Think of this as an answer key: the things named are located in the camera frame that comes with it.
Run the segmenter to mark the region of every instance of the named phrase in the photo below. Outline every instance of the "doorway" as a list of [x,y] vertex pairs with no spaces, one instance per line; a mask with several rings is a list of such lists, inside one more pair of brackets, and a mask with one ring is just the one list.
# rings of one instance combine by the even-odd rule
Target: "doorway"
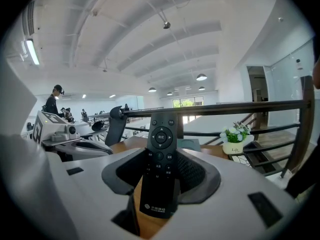
[[[268,97],[268,86],[266,81],[265,70],[263,66],[247,66],[250,84],[251,84],[251,93],[253,102],[267,102],[269,101]],[[268,112],[262,113],[262,122],[263,127],[268,125]]]

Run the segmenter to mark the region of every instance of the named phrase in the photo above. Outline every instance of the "black shirt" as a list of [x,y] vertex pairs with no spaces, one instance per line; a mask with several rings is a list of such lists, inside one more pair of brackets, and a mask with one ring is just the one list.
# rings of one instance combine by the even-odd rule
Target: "black shirt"
[[49,96],[49,98],[46,100],[45,103],[45,111],[48,113],[56,114],[59,117],[63,117],[63,113],[58,113],[57,104],[56,104],[56,98],[53,94]]

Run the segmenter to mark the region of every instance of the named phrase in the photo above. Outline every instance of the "directional pad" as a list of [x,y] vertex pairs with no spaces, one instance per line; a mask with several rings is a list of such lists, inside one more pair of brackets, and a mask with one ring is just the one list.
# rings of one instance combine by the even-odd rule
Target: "directional pad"
[[172,143],[172,132],[166,127],[157,127],[151,133],[151,143],[159,150],[166,149]]

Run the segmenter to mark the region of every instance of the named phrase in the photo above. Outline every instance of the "wooden floor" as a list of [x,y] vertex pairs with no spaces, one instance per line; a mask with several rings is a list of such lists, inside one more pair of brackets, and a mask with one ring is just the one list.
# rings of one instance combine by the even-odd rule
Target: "wooden floor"
[[[263,146],[263,147],[268,147],[288,141],[292,141],[296,138],[296,136],[287,130],[281,130],[281,131],[275,131],[275,132],[270,132],[270,133],[264,133],[260,134],[258,138],[258,142]],[[291,150],[293,148],[292,145],[284,146],[281,148],[269,150],[268,153],[273,159],[281,158],[286,155],[289,155]],[[315,145],[309,144],[307,151],[305,153],[305,156],[303,158],[302,164],[308,159],[310,156],[311,152],[314,150]],[[283,160],[278,162],[278,165],[281,166],[282,168],[286,165],[288,160]]]

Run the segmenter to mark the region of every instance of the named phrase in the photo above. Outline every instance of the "potted plant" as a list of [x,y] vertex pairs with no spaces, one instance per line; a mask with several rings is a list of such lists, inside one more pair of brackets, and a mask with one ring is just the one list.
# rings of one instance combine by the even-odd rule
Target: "potted plant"
[[233,127],[223,128],[220,137],[222,138],[222,150],[227,155],[240,154],[244,150],[243,141],[250,135],[250,126],[243,123],[234,123]]

